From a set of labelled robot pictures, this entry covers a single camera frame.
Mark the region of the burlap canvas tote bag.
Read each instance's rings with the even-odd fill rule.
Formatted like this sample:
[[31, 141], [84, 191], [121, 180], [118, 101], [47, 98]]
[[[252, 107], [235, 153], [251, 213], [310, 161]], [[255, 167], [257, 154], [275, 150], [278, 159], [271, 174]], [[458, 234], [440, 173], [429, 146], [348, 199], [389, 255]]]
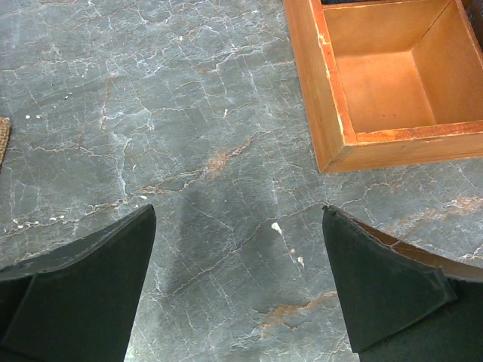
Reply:
[[0, 167], [2, 166], [8, 143], [11, 137], [11, 123], [9, 118], [0, 117]]

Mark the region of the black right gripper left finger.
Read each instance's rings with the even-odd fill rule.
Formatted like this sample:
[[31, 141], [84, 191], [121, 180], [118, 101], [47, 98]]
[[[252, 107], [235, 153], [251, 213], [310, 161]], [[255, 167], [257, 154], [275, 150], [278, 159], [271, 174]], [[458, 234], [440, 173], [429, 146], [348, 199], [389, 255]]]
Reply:
[[155, 240], [151, 204], [1, 269], [3, 361], [123, 361]]

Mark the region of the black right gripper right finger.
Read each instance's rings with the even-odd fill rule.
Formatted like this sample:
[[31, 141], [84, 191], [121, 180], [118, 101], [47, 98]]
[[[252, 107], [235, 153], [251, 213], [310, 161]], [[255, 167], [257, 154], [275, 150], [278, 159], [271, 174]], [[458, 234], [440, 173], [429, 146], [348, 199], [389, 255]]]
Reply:
[[351, 349], [362, 361], [480, 361], [482, 270], [324, 209]]

